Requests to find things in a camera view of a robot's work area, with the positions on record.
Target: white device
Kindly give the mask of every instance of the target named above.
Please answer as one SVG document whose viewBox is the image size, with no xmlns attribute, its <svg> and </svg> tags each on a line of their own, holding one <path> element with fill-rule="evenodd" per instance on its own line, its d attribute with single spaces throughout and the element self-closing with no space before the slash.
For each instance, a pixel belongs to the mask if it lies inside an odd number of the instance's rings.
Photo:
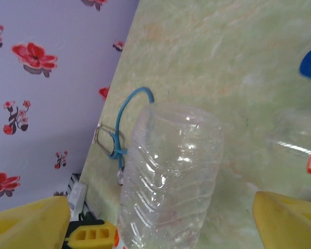
<svg viewBox="0 0 311 249">
<path fill-rule="evenodd" d="M 72 191 L 68 197 L 71 220 L 78 220 L 78 214 L 83 210 L 86 194 L 87 187 L 83 183 L 74 183 Z"/>
</svg>

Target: metal clip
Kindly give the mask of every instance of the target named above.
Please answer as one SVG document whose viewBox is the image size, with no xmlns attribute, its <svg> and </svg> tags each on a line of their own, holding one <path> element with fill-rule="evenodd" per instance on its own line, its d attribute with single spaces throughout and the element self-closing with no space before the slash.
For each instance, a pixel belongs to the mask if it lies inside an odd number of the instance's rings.
<svg viewBox="0 0 311 249">
<path fill-rule="evenodd" d="M 106 132 L 113 140 L 113 149 L 112 151 L 109 151 L 108 149 L 105 148 L 105 146 L 99 141 L 99 131 L 102 130 L 104 132 Z M 97 144 L 102 150 L 103 152 L 108 155 L 109 157 L 113 156 L 115 154 L 115 140 L 113 137 L 113 134 L 115 133 L 115 130 L 109 126 L 104 125 L 102 122 L 100 124 L 97 125 L 97 128 L 94 131 L 94 135 L 93 135 L 93 143 Z M 124 143 L 124 136 L 121 132 L 119 132 L 119 136 L 122 139 L 122 143 Z"/>
</svg>

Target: carabiner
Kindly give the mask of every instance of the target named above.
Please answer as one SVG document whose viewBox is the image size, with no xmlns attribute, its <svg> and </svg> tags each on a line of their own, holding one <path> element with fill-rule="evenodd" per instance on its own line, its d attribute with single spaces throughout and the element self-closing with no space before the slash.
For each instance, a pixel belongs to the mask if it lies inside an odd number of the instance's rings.
<svg viewBox="0 0 311 249">
<path fill-rule="evenodd" d="M 105 146 L 102 145 L 101 142 L 99 142 L 98 136 L 99 136 L 99 131 L 100 131 L 100 130 L 105 131 L 105 132 L 108 133 L 108 134 L 110 135 L 110 137 L 112 138 L 112 140 L 113 140 L 113 150 L 112 150 L 112 152 L 110 152 L 108 149 L 106 149 Z M 97 144 L 97 145 L 104 151 L 104 153 L 105 153 L 107 156 L 111 157 L 112 155 L 114 155 L 114 153 L 115 153 L 115 146 L 114 146 L 114 142 L 115 142 L 115 141 L 114 141 L 114 138 L 111 136 L 111 132 L 110 132 L 110 131 L 107 131 L 106 129 L 103 128 L 103 124 L 102 124 L 102 123 L 98 124 L 98 125 L 97 125 L 97 128 L 96 128 L 95 131 L 94 131 L 93 142 L 94 142 L 95 144 Z"/>
</svg>

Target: second plastic bottle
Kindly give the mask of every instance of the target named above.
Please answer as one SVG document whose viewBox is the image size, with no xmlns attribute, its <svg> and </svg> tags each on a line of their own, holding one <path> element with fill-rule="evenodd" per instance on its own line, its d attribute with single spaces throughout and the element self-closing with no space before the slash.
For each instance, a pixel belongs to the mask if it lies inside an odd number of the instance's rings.
<svg viewBox="0 0 311 249">
<path fill-rule="evenodd" d="M 311 110 L 289 109 L 276 115 L 275 129 L 267 137 L 272 155 L 295 155 L 301 171 L 311 173 Z"/>
<path fill-rule="evenodd" d="M 222 152 L 213 115 L 177 104 L 145 107 L 128 149 L 114 248 L 194 248 Z"/>
</svg>

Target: black object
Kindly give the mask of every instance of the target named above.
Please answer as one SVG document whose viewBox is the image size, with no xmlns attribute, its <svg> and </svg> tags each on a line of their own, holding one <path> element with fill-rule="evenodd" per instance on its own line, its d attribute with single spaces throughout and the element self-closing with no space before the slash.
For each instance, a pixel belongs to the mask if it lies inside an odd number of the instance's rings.
<svg viewBox="0 0 311 249">
<path fill-rule="evenodd" d="M 80 226 L 103 225 L 105 223 L 102 219 L 95 219 L 91 212 L 87 212 L 85 215 L 80 213 L 78 218 L 79 221 L 69 223 L 65 239 L 69 238 L 70 234 Z M 62 249 L 71 249 L 68 246 L 68 241 L 63 242 Z"/>
</svg>

